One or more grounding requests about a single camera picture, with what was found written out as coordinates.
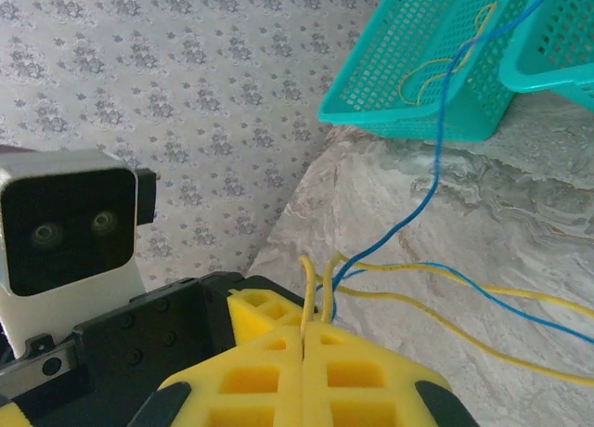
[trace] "yellow wire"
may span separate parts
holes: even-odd
[[[334,270],[335,266],[337,265],[337,263],[339,261],[348,261],[348,258],[346,256],[344,256],[341,252],[334,253],[334,256],[332,257],[330,264],[326,268],[324,278],[320,277],[317,274],[316,269],[314,268],[314,265],[311,262],[311,260],[309,259],[309,257],[301,256],[299,258],[299,260],[301,261],[301,263],[303,265],[303,268],[305,270],[305,275],[307,278],[307,285],[305,288],[305,302],[303,305],[303,317],[302,317],[302,326],[301,326],[302,335],[303,335],[306,323],[311,319],[313,312],[314,312],[314,303],[315,303],[315,299],[316,299],[316,282],[320,281],[324,285],[324,301],[325,301],[324,309],[326,309],[327,308],[326,301],[328,300],[328,298],[330,298],[333,302],[333,292],[332,292],[332,286],[331,286],[332,271]],[[365,264],[365,263],[356,263],[355,266],[362,268],[362,269],[379,271],[379,272],[406,271],[406,270],[419,270],[419,271],[424,271],[424,272],[431,272],[431,273],[439,274],[442,277],[450,278],[458,283],[463,283],[465,285],[468,285],[468,283],[466,283],[466,281],[462,280],[455,274],[452,274],[450,271],[440,269],[440,268],[434,267],[434,266],[429,266],[429,265],[416,265],[416,264],[371,265],[371,264]],[[594,317],[593,310],[586,308],[580,304],[575,304],[573,302],[566,301],[559,297],[554,297],[554,296],[551,296],[548,294],[543,294],[540,292],[514,290],[514,289],[501,288],[501,287],[497,287],[497,286],[490,286],[490,285],[484,285],[484,284],[481,284],[481,286],[485,290],[488,290],[488,291],[491,291],[494,293],[513,295],[513,296],[517,296],[517,297],[525,297],[525,298],[535,299],[535,300],[542,300],[542,301],[550,302],[553,304],[558,304],[560,306],[564,306],[564,307],[573,309],[576,312],[581,313],[586,316],[589,316],[589,317]],[[530,369],[534,372],[543,374],[545,376],[549,376],[551,378],[559,379],[559,380],[566,381],[566,382],[581,384],[581,385],[594,386],[594,379],[592,379],[592,378],[588,378],[588,377],[584,377],[584,376],[577,376],[574,374],[565,373],[563,371],[550,369],[548,367],[543,367],[541,365],[501,353],[498,350],[496,350],[495,348],[492,348],[489,345],[482,343],[478,339],[472,337],[469,333],[467,333],[463,329],[457,327],[452,322],[450,322],[446,318],[442,317],[437,312],[433,311],[430,307],[425,306],[421,302],[418,302],[417,300],[415,300],[411,297],[408,297],[406,295],[398,294],[396,292],[358,291],[358,290],[353,290],[351,288],[347,288],[345,286],[339,286],[337,288],[337,291],[348,294],[348,295],[353,295],[355,297],[362,297],[362,298],[367,298],[367,299],[390,299],[390,300],[396,300],[396,301],[404,302],[407,304],[411,304],[411,305],[415,306],[416,308],[424,311],[425,314],[433,317],[435,320],[440,322],[442,325],[444,325],[449,330],[454,331],[458,336],[460,336],[465,341],[478,347],[479,349],[488,353],[491,356],[494,356],[494,357],[501,359],[505,362],[508,362],[512,365],[516,365],[518,367],[522,367],[525,369]],[[328,306],[330,314],[332,312],[332,309],[331,309],[332,302],[330,302],[330,304]]]
[[[342,262],[348,262],[349,258],[346,257],[341,252],[337,252]],[[449,278],[450,280],[454,280],[457,283],[462,285],[471,286],[469,283],[464,281],[462,278],[458,277],[456,274],[442,269],[436,266],[430,265],[418,265],[418,264],[402,264],[402,265],[371,265],[368,263],[355,263],[355,267],[360,269],[366,269],[367,271],[376,271],[376,272],[394,272],[394,271],[422,271],[422,272],[429,272],[431,274],[438,274],[444,278]],[[477,284],[483,288],[485,291],[492,292],[494,294],[500,295],[510,295],[513,297],[523,297],[525,299],[532,299],[532,300],[539,300],[542,302],[547,302],[550,304],[556,304],[558,306],[562,306],[576,313],[582,314],[587,317],[594,318],[594,310],[588,307],[582,306],[581,304],[576,304],[574,302],[570,302],[568,300],[562,299],[561,297],[555,297],[554,295],[545,294],[542,292],[534,292],[534,291],[525,291],[525,290],[516,290],[514,288],[504,288],[500,286],[493,286],[487,285],[486,283],[477,282]]]
[[[472,39],[467,40],[466,42],[464,42],[462,45],[460,45],[460,48],[462,48],[463,46],[465,46],[468,42],[472,42],[472,41],[476,41],[476,39],[478,39],[484,32],[484,29],[486,28],[486,25],[489,23],[489,21],[492,19],[493,14],[495,13],[495,10],[497,9],[497,3],[491,3],[489,5],[483,6],[483,8],[479,11],[479,13],[476,15],[476,17],[474,18],[474,27],[477,29],[476,34],[474,35],[474,37],[472,37]],[[486,16],[485,18],[482,20],[481,22],[481,17],[483,16],[483,14],[486,12]],[[460,71],[465,65],[466,63],[470,60],[471,56],[472,56],[472,52],[474,51],[474,48],[476,47],[476,44],[473,44],[469,50],[466,52],[466,54],[464,55],[464,58],[462,59],[462,61],[458,64],[458,66],[452,71],[452,74]],[[416,102],[412,102],[409,101],[408,99],[405,98],[402,89],[404,87],[405,82],[410,79],[412,77],[413,74],[415,74],[418,71],[421,71],[423,68],[425,68],[428,65],[434,64],[434,63],[445,63],[445,62],[451,62],[452,58],[435,58],[433,60],[428,60],[422,64],[420,64],[417,68],[415,68],[413,71],[411,71],[409,74],[407,74],[405,77],[403,77],[401,79],[401,81],[398,83],[398,86],[396,87],[397,91],[398,91],[398,96],[400,96],[400,98],[402,99],[402,101],[407,104],[407,105],[414,105],[419,107],[420,103],[421,103],[421,99],[422,99],[422,95],[425,92],[425,89],[434,81],[436,81],[437,79],[441,79],[443,77],[446,77],[446,74],[440,73],[440,74],[436,74],[433,77],[429,78],[427,81],[425,81],[423,83],[423,85],[420,87],[419,93],[417,94],[417,101]]]

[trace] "floral wallpaper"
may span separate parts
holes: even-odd
[[[161,174],[150,289],[245,271],[329,127],[374,0],[0,0],[0,143]]]

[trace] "camera lens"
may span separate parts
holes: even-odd
[[[99,236],[109,235],[118,225],[117,218],[114,213],[109,211],[100,212],[93,218],[91,228]]]
[[[32,235],[32,245],[40,249],[52,249],[62,242],[62,228],[54,223],[45,223],[37,227]]]

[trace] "white marble table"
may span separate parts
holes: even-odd
[[[517,97],[497,134],[448,144],[438,192],[374,263],[435,261],[476,280],[594,307],[594,114],[550,93]],[[433,146],[335,128],[250,273],[303,295],[298,256],[321,272],[335,249],[367,248],[422,200]],[[367,273],[349,285],[410,295],[513,356],[594,376],[594,346],[499,309],[476,291],[421,273]],[[594,336],[550,304],[504,298]],[[338,296],[340,326],[444,375],[482,427],[594,425],[594,388],[519,369],[466,344],[419,310]]]

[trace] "blue wire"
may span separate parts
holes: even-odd
[[[555,322],[550,322],[548,320],[545,320],[543,318],[540,317],[536,317],[536,316],[532,316],[528,313],[525,313],[524,311],[522,311],[521,309],[517,309],[514,308],[513,306],[506,304],[505,302],[499,300],[495,295],[493,295],[492,293],[490,293],[489,291],[486,291],[485,289],[483,289],[483,287],[481,287],[481,285],[479,285],[478,283],[476,283],[475,281],[473,281],[472,279],[466,277],[464,274],[462,274],[461,272],[457,271],[456,269],[454,269],[453,267],[447,266],[447,265],[442,265],[440,263],[431,263],[431,262],[423,262],[423,263],[417,263],[417,265],[428,265],[428,266],[434,266],[437,267],[439,269],[444,269],[446,271],[451,272],[452,274],[455,274],[457,277],[461,278],[462,280],[466,281],[469,285],[471,285],[474,289],[476,289],[478,292],[480,292],[484,297],[486,297],[487,299],[489,299],[491,302],[494,302],[496,304],[498,304],[499,306],[503,307],[504,309],[507,309],[508,311],[511,311],[513,314],[523,317],[527,320],[530,320],[531,322],[535,322],[538,323],[540,325],[544,325],[546,327],[549,328],[553,328],[555,330],[559,330],[562,332],[565,332],[567,334],[570,334],[574,337],[577,337],[578,339],[581,339],[583,341],[586,341],[588,343],[592,343],[594,344],[594,339],[591,337],[588,337],[586,334],[582,334],[581,332],[572,330],[571,328],[567,328],[564,325],[555,323]],[[357,269],[356,271],[353,271],[349,274],[347,274],[346,276],[344,276],[344,279],[348,279],[352,276],[356,276],[358,274],[362,274],[364,272],[367,272],[366,269]],[[334,300],[334,312],[332,314],[332,319],[334,319],[334,317],[336,316],[336,299]]]
[[[442,154],[442,145],[444,143],[444,120],[446,116],[446,101],[447,101],[447,90],[449,87],[449,81],[452,77],[452,73],[456,66],[458,65],[458,61],[466,54],[466,52],[471,48],[472,45],[477,45],[480,42],[487,42],[493,39],[498,38],[500,35],[513,30],[516,28],[520,23],[526,20],[533,12],[535,12],[544,2],[545,0],[535,0],[535,2],[529,6],[520,16],[518,16],[515,20],[509,23],[506,26],[498,28],[488,34],[483,34],[478,38],[474,39],[473,41],[468,42],[467,44],[463,45],[453,60],[450,62],[447,72],[445,73],[442,94],[439,103],[439,115],[437,120],[437,142],[435,144],[435,162],[434,162],[434,176],[433,176],[433,184],[427,193],[427,196],[423,199],[419,207],[413,211],[407,218],[403,221],[392,227],[379,241],[377,241],[374,245],[370,246],[369,248],[365,249],[363,252],[358,253],[357,255],[351,257],[351,259],[346,262],[341,269],[339,270],[338,274],[332,280],[332,289],[336,291],[339,283],[342,281],[346,272],[357,262],[364,259],[365,257],[371,255],[379,248],[381,248],[385,243],[391,239],[396,232],[402,229],[404,226],[407,226],[411,221],[413,221],[419,214],[427,207],[431,198],[435,194],[437,190],[437,186],[439,185],[439,175],[440,175],[440,160]]]

